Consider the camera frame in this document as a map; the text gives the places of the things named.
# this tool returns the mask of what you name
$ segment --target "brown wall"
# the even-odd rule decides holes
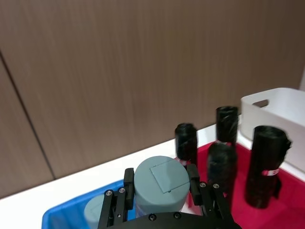
[[[0,0],[0,48],[56,177],[299,86],[304,1]]]
[[[0,59],[0,198],[52,179]]]

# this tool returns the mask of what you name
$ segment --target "black cylinder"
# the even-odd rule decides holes
[[[216,138],[235,144],[238,127],[238,108],[221,106],[216,109]]]
[[[237,154],[235,147],[214,142],[208,151],[208,183],[218,184],[232,207],[234,182],[237,175]]]
[[[191,123],[181,123],[175,129],[176,154],[180,160],[197,165],[197,129]]]
[[[245,199],[255,208],[266,208],[275,192],[277,173],[291,142],[286,133],[273,126],[254,129]]]

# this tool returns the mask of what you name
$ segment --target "blue bin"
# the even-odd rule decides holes
[[[90,229],[84,216],[87,203],[108,189],[116,191],[122,186],[123,180],[120,180],[47,210],[42,217],[42,229]],[[134,218],[135,208],[128,211],[128,220]]]

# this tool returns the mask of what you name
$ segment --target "white table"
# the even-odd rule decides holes
[[[238,135],[238,143],[251,148],[252,142]],[[198,146],[215,140],[215,125],[198,131]],[[46,210],[69,199],[123,179],[125,168],[134,169],[152,156],[175,157],[175,142],[170,140],[116,160],[86,169],[47,184],[0,200],[0,229],[41,229]],[[305,181],[305,174],[283,163],[281,168]]]

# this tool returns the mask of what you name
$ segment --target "white storage box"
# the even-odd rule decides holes
[[[241,133],[252,140],[253,129],[258,125],[283,129],[292,141],[285,161],[305,171],[305,92],[276,88],[245,96],[241,101]],[[259,107],[259,103],[268,105]]]

